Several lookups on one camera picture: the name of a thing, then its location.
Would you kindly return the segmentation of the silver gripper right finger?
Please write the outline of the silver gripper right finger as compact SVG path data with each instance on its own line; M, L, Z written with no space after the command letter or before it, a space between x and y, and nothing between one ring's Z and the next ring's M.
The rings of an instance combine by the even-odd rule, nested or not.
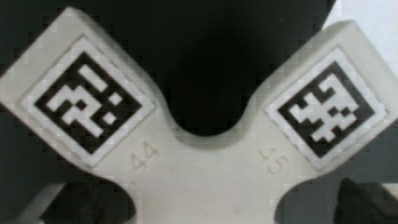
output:
M333 187L299 185L304 196L295 205L295 224L398 224L398 181L357 182L343 178Z

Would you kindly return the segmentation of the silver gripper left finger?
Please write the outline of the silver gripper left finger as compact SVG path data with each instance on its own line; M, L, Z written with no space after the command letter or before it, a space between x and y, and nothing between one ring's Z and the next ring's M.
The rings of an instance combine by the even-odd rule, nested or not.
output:
M70 182L45 187L16 224L126 224L134 216L134 201L116 184Z

